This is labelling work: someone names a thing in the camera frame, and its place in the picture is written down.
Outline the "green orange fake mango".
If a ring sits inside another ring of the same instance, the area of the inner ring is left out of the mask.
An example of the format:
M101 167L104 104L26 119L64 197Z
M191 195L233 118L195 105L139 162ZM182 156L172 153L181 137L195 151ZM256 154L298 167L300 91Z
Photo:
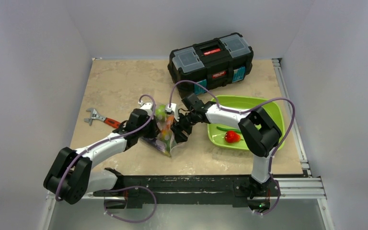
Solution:
M165 129L166 130L171 129L171 126L173 125L174 120L175 120L174 115L170 115L170 116L167 117L166 122L165 122Z

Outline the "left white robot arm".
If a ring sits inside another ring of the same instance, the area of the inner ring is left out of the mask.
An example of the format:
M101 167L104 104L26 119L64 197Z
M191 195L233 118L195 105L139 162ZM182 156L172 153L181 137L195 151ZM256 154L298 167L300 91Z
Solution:
M90 186L93 182L92 168L127 151L137 144L139 138L156 137L158 132L155 109L134 109L129 119L105 138L74 150L62 148L44 179L43 187L54 193L57 201L73 205L86 193L94 191Z

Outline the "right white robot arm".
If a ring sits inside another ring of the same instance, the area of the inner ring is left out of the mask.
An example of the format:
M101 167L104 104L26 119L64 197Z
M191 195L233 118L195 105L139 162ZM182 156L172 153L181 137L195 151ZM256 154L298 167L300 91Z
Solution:
M224 125L237 129L247 148L253 154L250 189L256 195L268 190L270 178L270 156L280 145L281 129L263 107L240 110L225 107L217 100L203 102L195 94L182 99L186 113L178 111L171 130L177 143L186 142L192 128L198 123Z

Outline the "clear zip top bag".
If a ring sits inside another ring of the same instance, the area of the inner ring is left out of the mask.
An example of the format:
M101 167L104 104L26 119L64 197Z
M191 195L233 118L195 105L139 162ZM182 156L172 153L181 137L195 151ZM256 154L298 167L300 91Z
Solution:
M156 110L157 106L162 103L158 103L154 106L154 111ZM157 151L161 152L163 155L167 157L172 157L171 153L172 150L178 145L178 143L174 140L174 134L171 129L165 129L165 122L167 117L170 116L166 114L166 118L164 120L159 120L156 118L154 114L154 121L156 122L156 127L159 130L158 135L155 138L145 138L141 137L140 140L143 143L148 144L149 146L155 148Z

